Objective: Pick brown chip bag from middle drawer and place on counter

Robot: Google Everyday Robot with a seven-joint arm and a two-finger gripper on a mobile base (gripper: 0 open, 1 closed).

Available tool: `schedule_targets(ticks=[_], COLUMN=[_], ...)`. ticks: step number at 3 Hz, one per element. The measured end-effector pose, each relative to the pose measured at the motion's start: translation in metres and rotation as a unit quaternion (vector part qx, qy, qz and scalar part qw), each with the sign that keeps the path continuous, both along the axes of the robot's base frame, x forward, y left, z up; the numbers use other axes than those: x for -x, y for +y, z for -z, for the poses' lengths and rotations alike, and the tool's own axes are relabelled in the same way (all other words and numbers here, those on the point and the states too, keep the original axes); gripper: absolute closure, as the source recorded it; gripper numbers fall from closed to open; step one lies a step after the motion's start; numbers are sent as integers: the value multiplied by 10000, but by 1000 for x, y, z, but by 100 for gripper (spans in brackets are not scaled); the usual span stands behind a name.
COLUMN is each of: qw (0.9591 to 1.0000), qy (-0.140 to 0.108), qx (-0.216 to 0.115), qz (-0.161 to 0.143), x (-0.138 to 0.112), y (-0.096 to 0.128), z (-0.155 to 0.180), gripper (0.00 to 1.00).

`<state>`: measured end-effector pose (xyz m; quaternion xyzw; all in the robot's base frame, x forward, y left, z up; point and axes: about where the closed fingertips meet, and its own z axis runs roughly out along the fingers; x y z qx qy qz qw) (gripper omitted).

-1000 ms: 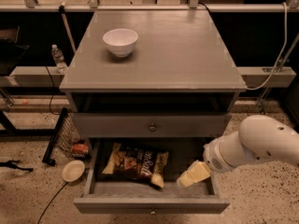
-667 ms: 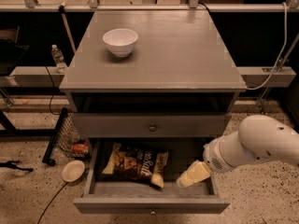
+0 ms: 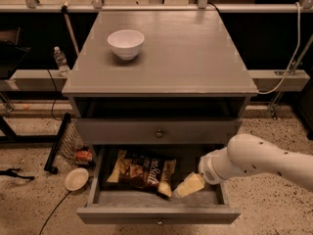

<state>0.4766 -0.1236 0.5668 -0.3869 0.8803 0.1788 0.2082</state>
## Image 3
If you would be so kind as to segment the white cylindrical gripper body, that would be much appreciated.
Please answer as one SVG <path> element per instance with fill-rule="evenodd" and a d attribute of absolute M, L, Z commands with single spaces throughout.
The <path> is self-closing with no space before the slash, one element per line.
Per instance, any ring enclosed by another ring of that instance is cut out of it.
<path fill-rule="evenodd" d="M 208 153 L 201 157 L 198 172 L 206 183 L 217 185 L 226 179 L 227 162 L 225 153 Z"/>

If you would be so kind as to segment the yellow soft gripper finger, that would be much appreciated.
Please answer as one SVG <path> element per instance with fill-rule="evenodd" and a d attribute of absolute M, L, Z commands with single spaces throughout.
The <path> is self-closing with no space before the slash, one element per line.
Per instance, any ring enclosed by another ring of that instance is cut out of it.
<path fill-rule="evenodd" d="M 176 198 L 184 198 L 204 188 L 205 181 L 198 173 L 190 173 L 174 190 Z"/>

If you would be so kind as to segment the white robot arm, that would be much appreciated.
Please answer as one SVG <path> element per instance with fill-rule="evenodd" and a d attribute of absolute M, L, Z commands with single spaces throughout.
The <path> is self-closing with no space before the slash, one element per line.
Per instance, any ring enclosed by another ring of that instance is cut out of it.
<path fill-rule="evenodd" d="M 313 157 L 280 149 L 251 134 L 237 134 L 227 146 L 201 157 L 198 172 L 190 173 L 174 190 L 177 198 L 199 192 L 206 183 L 220 184 L 233 177 L 272 173 L 313 190 Z"/>

